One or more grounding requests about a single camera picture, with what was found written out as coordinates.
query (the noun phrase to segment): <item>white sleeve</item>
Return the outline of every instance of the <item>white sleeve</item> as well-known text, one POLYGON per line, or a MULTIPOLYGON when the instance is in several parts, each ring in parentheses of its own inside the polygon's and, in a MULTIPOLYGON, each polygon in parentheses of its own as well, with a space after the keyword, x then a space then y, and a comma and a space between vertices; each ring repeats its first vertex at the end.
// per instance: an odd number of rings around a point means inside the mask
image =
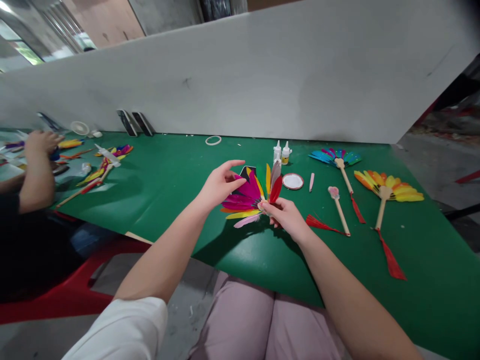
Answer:
POLYGON ((167 319, 162 299, 115 300, 63 359, 155 359, 167 319))

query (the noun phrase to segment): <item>hand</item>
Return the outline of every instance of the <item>hand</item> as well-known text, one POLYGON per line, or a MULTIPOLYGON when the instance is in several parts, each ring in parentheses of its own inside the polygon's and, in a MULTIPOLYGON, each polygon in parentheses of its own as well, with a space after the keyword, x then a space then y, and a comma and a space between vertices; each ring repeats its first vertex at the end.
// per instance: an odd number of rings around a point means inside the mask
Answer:
POLYGON ((275 205, 263 203, 262 206, 271 215, 270 225, 273 225, 274 228, 284 228, 296 243, 306 236, 314 234, 293 201, 279 197, 275 205))
POLYGON ((25 141, 25 152, 50 155, 63 139, 65 139, 65 136, 59 136, 51 131, 32 131, 25 141))
POLYGON ((237 190, 247 181, 244 178, 235 180, 235 172, 230 168, 245 164, 245 160, 230 160, 213 170, 201 188, 197 199, 203 207, 213 210, 220 205, 231 192, 237 190))

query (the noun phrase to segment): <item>forearm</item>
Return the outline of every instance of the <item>forearm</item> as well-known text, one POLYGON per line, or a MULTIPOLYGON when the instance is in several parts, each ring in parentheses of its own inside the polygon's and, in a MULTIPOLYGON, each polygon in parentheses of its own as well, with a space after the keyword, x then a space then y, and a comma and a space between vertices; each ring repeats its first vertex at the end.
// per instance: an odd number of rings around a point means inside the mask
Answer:
POLYGON ((138 260, 121 283, 115 299, 146 297, 166 303, 180 282, 210 209, 193 200, 138 260))
POLYGON ((14 193, 22 188, 25 173, 14 176, 8 180, 0 181, 0 195, 14 193))
POLYGON ((26 154, 27 171, 20 190, 20 213, 50 206, 55 198, 55 179, 45 152, 26 154))
POLYGON ((328 314, 354 359, 422 358, 388 311, 315 233, 308 233, 299 246, 328 314))

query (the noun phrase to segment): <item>black shirt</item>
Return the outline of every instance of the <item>black shirt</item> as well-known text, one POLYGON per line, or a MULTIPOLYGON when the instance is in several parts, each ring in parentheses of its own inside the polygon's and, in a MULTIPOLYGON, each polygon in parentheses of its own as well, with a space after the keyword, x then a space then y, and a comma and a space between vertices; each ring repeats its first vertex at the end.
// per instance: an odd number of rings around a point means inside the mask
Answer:
POLYGON ((0 303, 37 296, 82 264, 67 228, 19 206, 18 194, 0 195, 0 303))

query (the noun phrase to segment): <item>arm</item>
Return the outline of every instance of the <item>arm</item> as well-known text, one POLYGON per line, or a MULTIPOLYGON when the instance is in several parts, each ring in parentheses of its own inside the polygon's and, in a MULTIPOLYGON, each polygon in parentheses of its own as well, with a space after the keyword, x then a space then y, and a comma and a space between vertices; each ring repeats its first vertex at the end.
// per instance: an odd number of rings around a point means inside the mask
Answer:
POLYGON ((245 179, 235 180, 230 171, 232 166, 244 163, 231 160, 212 171, 198 196, 130 270, 114 299, 156 297, 168 303, 187 268, 207 216, 245 183, 245 179))
POLYGON ((389 312, 310 229, 292 201, 264 204, 270 223, 298 244, 338 334, 354 359, 421 359, 389 312))
POLYGON ((20 190, 20 214, 49 207, 54 202, 55 180, 49 155, 64 139, 49 131, 33 131, 25 142, 27 172, 20 190))
POLYGON ((14 193, 22 187, 25 180, 25 172, 8 180, 0 181, 0 195, 14 193))

